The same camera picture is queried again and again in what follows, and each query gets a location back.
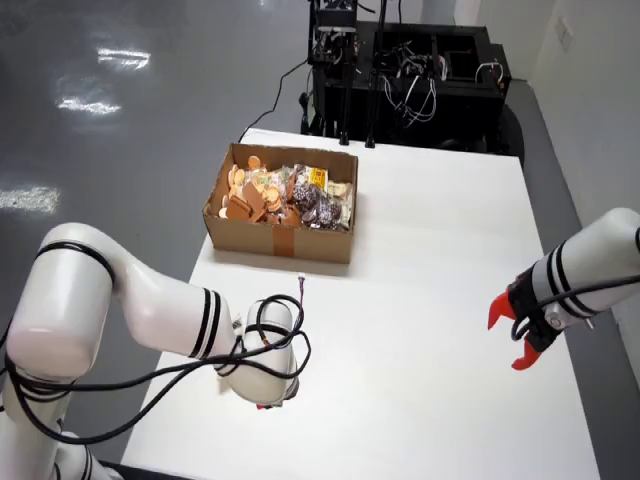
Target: white robotic arm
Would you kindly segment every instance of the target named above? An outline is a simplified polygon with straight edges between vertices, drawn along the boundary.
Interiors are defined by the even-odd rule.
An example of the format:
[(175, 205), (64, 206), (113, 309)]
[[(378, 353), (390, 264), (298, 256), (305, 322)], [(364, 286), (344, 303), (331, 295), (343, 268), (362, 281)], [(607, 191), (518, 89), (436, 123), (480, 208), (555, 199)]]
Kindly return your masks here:
[[(9, 357), (38, 378), (81, 377), (95, 361), (114, 293), (141, 345), (197, 359), (229, 354), (234, 347), (229, 306), (219, 293), (162, 275), (99, 230), (69, 223), (51, 230), (42, 242), (13, 317)], [(255, 304), (249, 312), (246, 350), (264, 347), (252, 328), (257, 310)], [(263, 310), (261, 324), (271, 342), (291, 331), (287, 307), (273, 302)], [(282, 373), (296, 369), (290, 344), (253, 361)], [(279, 403), (292, 383), (249, 366), (235, 368), (227, 381), (238, 395), (259, 405)]]
[[(152, 270), (95, 228), (60, 225), (40, 246), (8, 332), (6, 415), (0, 414), (3, 479), (80, 478), (74, 475), (83, 471), (83, 460), (85, 472), (89, 464), (95, 468), (82, 478), (109, 478), (80, 445), (129, 427), (92, 439), (74, 439), (61, 430), (67, 393), (95, 361), (114, 294), (141, 345), (192, 357), (195, 367), (213, 365), (240, 397), (259, 407), (280, 405), (297, 393), (297, 376), (310, 354), (298, 367), (291, 339), (301, 334), (309, 346), (300, 330), (302, 298), (275, 295), (254, 303), (244, 335), (237, 336), (219, 293)], [(279, 300), (300, 309), (295, 323)], [(172, 382), (193, 369), (185, 368)]]
[(525, 338), (516, 370), (533, 365), (567, 327), (640, 291), (640, 215), (616, 208), (558, 245), (521, 273), (489, 311), (514, 320), (512, 339)]

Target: snack bag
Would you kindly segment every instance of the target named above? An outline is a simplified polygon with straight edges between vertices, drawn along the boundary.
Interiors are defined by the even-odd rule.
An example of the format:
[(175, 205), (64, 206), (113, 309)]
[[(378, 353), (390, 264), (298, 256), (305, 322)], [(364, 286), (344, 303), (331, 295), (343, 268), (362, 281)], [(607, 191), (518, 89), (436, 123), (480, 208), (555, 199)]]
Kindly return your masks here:
[(325, 194), (329, 184), (329, 172), (322, 168), (307, 167), (306, 165), (296, 165), (296, 185), (315, 185)]

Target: gray floor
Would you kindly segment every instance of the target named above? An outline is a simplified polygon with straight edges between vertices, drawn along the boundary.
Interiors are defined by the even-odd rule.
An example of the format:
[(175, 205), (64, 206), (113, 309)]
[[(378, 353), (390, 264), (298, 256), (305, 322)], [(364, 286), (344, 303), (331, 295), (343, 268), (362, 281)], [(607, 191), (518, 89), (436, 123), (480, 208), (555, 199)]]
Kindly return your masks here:
[[(40, 240), (61, 222), (91, 223), (187, 280), (205, 236), (199, 212), (222, 154), (271, 105), (280, 75), (305, 58), (306, 34), (300, 0), (0, 3), (0, 194), (45, 187), (59, 195), (51, 211), (0, 208), (0, 328)], [(286, 81), (278, 111), (261, 126), (298, 130), (306, 73)], [(549, 250), (580, 225), (533, 92), (514, 82), (508, 102), (525, 132), (525, 177)], [(606, 320), (594, 334), (569, 332), (571, 357), (602, 478), (635, 478), (640, 394), (617, 327)], [(133, 377), (157, 359), (131, 340), (114, 303), (87, 380)], [(67, 428), (80, 435), (113, 428), (137, 412), (143, 396), (142, 388), (77, 395)], [(94, 451), (117, 462), (127, 439)], [(562, 448), (553, 440), (534, 459), (523, 452), (523, 468), (544, 461), (545, 448)]]

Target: electronic device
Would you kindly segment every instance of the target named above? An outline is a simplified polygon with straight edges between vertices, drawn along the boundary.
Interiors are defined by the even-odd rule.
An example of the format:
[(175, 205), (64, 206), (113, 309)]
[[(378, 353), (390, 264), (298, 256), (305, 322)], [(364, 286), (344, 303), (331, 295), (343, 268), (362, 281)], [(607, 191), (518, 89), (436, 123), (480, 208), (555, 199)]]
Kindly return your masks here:
[[(377, 23), (356, 22), (353, 33), (321, 29), (311, 8), (316, 118), (303, 123), (304, 133), (368, 147), (377, 141), (513, 154), (502, 128), (511, 81), (502, 46), (484, 27), (386, 25), (386, 5)], [(305, 111), (309, 103), (301, 102)]]

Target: wire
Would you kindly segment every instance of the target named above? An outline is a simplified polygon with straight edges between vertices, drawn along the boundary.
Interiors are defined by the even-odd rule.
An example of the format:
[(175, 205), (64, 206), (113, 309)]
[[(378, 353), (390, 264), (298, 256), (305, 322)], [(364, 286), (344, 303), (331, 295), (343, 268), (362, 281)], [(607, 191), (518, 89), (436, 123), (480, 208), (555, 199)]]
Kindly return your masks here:
[[(389, 79), (386, 76), (383, 76), (382, 79), (384, 80), (384, 93), (387, 97), (387, 100), (393, 107), (393, 109), (396, 111), (403, 112), (404, 115), (408, 115), (409, 117), (412, 118), (411, 122), (409, 122), (409, 124), (406, 125), (405, 128), (409, 128), (416, 121), (420, 123), (429, 122), (434, 117), (436, 113), (436, 89), (435, 89), (435, 81), (433, 79), (429, 79), (429, 93), (425, 97), (422, 107), (418, 112), (415, 112), (411, 107), (409, 107), (406, 104), (406, 102), (404, 103), (400, 102), (396, 104), (393, 101), (393, 98), (391, 97), (391, 83), (389, 82)], [(433, 105), (431, 107), (431, 112), (428, 114), (422, 113), (430, 97), (433, 97)]]
[(416, 78), (413, 79), (413, 83), (411, 84), (411, 87), (409, 87), (409, 92), (407, 93), (407, 98), (404, 99), (405, 105), (409, 101), (409, 97), (411, 96), (411, 92), (413, 91), (413, 87), (415, 87), (416, 82), (418, 81), (419, 78), (420, 78), (420, 75), (416, 75)]
[(365, 6), (365, 5), (362, 5), (360, 2), (358, 2), (358, 6), (361, 9), (363, 9), (365, 12), (369, 12), (369, 13), (372, 13), (374, 15), (376, 14), (376, 11), (373, 8), (369, 8), (369, 7)]
[(476, 70), (476, 83), (478, 83), (478, 73), (480, 73), (480, 70), (482, 70), (484, 67), (491, 67), (491, 71), (493, 71), (493, 67), (500, 67), (500, 78), (498, 78), (498, 84), (502, 82), (502, 77), (504, 76), (504, 69), (502, 68), (502, 64), (499, 62), (487, 62), (481, 63)]
[(256, 118), (256, 120), (254, 122), (249, 124), (249, 126), (244, 129), (244, 132), (242, 132), (242, 135), (240, 135), (240, 138), (238, 139), (238, 143), (242, 143), (242, 139), (244, 138), (244, 136), (247, 134), (247, 132), (249, 131), (249, 129), (251, 127), (255, 126), (260, 120), (262, 120), (264, 117), (266, 117), (270, 113), (273, 113), (273, 112), (276, 111), (276, 107), (278, 106), (278, 101), (280, 100), (280, 94), (282, 93), (282, 82), (284, 81), (284, 79), (286, 77), (291, 75), (293, 72), (295, 72), (297, 69), (299, 69), (305, 63), (307, 63), (307, 60), (304, 60), (303, 62), (300, 62), (298, 65), (296, 65), (295, 67), (293, 67), (291, 70), (289, 70), (287, 73), (285, 73), (284, 75), (282, 75), (280, 77), (280, 86), (278, 87), (278, 95), (276, 95), (276, 101), (273, 103), (273, 107), (271, 108), (271, 110), (267, 110), (262, 115), (260, 115), (258, 118)]
[[(167, 393), (169, 393), (169, 391), (173, 387), (175, 387), (178, 384), (178, 382), (180, 382), (183, 378), (185, 378), (190, 373), (194, 372), (199, 368), (204, 367), (205, 365), (214, 365), (214, 368), (216, 368), (216, 370), (222, 370), (225, 367), (230, 365), (234, 365), (235, 368), (237, 368), (240, 365), (244, 365), (244, 366), (256, 368), (258, 370), (261, 370), (263, 372), (266, 372), (272, 376), (275, 376), (281, 379), (293, 380), (297, 378), (306, 368), (309, 358), (311, 356), (311, 344), (309, 342), (309, 337), (306, 335), (305, 332), (301, 330), (302, 324), (304, 322), (304, 310), (302, 308), (302, 299), (304, 296), (303, 284), (304, 284), (304, 279), (301, 277), (300, 301), (288, 295), (272, 295), (261, 302), (260, 307), (258, 309), (257, 318), (256, 318), (256, 325), (258, 326), (257, 330), (261, 334), (261, 336), (264, 335), (264, 332), (262, 331), (262, 327), (261, 327), (261, 317), (264, 309), (268, 304), (273, 302), (281, 303), (281, 301), (287, 301), (294, 304), (298, 308), (298, 316), (296, 318), (296, 321), (291, 331), (289, 331), (286, 335), (282, 335), (281, 338), (279, 338), (275, 342), (268, 342), (268, 341), (264, 342), (264, 340), (266, 339), (266, 337), (264, 337), (263, 342), (265, 343), (265, 346), (261, 348), (247, 351), (244, 348), (242, 337), (236, 337), (234, 346), (231, 349), (231, 352), (229, 354), (214, 355), (204, 360), (199, 360), (195, 362), (186, 363), (183, 365), (176, 365), (173, 367), (164, 368), (156, 372), (143, 375), (142, 377), (139, 377), (137, 379), (120, 382), (117, 384), (62, 385), (62, 384), (42, 382), (40, 380), (32, 379), (19, 374), (16, 365), (11, 361), (11, 359), (8, 356), (5, 357), (5, 362), (7, 365), (6, 370), (9, 372), (9, 378), (13, 383), (13, 386), (16, 392), (16, 397), (18, 399), (18, 402), (20, 403), (20, 406), (24, 410), (25, 415), (27, 416), (29, 421), (42, 434), (46, 435), (47, 437), (53, 440), (66, 443), (69, 445), (92, 445), (96, 443), (101, 443), (101, 442), (110, 440), (111, 438), (117, 435), (120, 435), (121, 433), (133, 428), (140, 420), (142, 420), (151, 411), (152, 408), (154, 408), (157, 405), (157, 403)], [(269, 367), (266, 367), (261, 363), (250, 360), (251, 357), (254, 357), (256, 355), (260, 355), (262, 353), (265, 353), (274, 349), (286, 347), (297, 336), (301, 336), (304, 339), (307, 347), (307, 354), (305, 355), (304, 360), (302, 361), (300, 366), (297, 368), (297, 370), (291, 373), (282, 373), (280, 371), (273, 370)], [(242, 351), (239, 353), (236, 353), (238, 346), (242, 346)], [(235, 370), (235, 368), (230, 370), (229, 372), (225, 372), (220, 375), (223, 377), (228, 376)], [(153, 397), (151, 401), (131, 420), (120, 425), (119, 427), (113, 430), (110, 430), (108, 432), (102, 433), (100, 435), (95, 435), (92, 437), (72, 438), (52, 430), (51, 428), (49, 428), (47, 425), (45, 425), (40, 421), (40, 419), (35, 415), (35, 413), (31, 409), (27, 401), (27, 400), (31, 400), (31, 401), (41, 402), (41, 403), (48, 403), (51, 401), (58, 400), (61, 396), (64, 396), (69, 392), (74, 392), (74, 391), (98, 392), (98, 391), (122, 390), (122, 389), (134, 387), (136, 385), (140, 385), (141, 383), (145, 383), (158, 376), (165, 375), (167, 373), (176, 373), (176, 372), (179, 372), (178, 375), (176, 375), (173, 379), (171, 379), (171, 381), (164, 388), (162, 388), (162, 390), (160, 390), (160, 392), (155, 397)], [(38, 394), (50, 395), (51, 393), (55, 393), (55, 392), (63, 392), (64, 395), (56, 396), (55, 398), (34, 398), (31, 395), (29, 395), (27, 392), (35, 393), (36, 395)]]
[(530, 311), (526, 312), (524, 315), (522, 315), (520, 318), (517, 318), (513, 322), (513, 325), (511, 326), (511, 338), (514, 341), (518, 341), (522, 337), (524, 337), (524, 335), (531, 329), (531, 322), (528, 322), (526, 325), (520, 328), (522, 322), (524, 322), (534, 311), (542, 309), (551, 303), (559, 302), (560, 300), (564, 300), (565, 298), (573, 297), (575, 295), (599, 292), (600, 290), (624, 287), (626, 285), (633, 285), (636, 283), (640, 283), (640, 275), (631, 275), (628, 277), (620, 277), (612, 280), (594, 282), (582, 287), (574, 288), (572, 290), (567, 290), (566, 292), (562, 292), (557, 295), (547, 297), (544, 300), (539, 301), (535, 307), (533, 307)]
[(309, 98), (309, 80), (311, 80), (311, 74), (313, 73), (313, 67), (309, 69), (309, 73), (307, 74), (307, 98)]
[(582, 295), (583, 293), (599, 292), (600, 290), (608, 290), (610, 288), (624, 287), (625, 285), (633, 285), (640, 283), (640, 275), (631, 275), (629, 277), (620, 277), (613, 280), (603, 280), (601, 282), (594, 282), (583, 287), (574, 288), (573, 290), (567, 290), (566, 292), (547, 297), (544, 300), (538, 302), (535, 309), (543, 308), (553, 302), (564, 300), (568, 297), (575, 295)]
[[(4, 344), (7, 343), (7, 336), (9, 335), (9, 328), (11, 328), (11, 324), (13, 323), (13, 317), (11, 317), (11, 319), (9, 320), (9, 324), (7, 325), (7, 329), (4, 331), (4, 333), (2, 334), (2, 338), (0, 338), (0, 350), (2, 350), (2, 347), (4, 347)], [(2, 370), (0, 370), (0, 378), (7, 373), (7, 367), (2, 367)], [(4, 412), (4, 405), (0, 405), (0, 413)]]

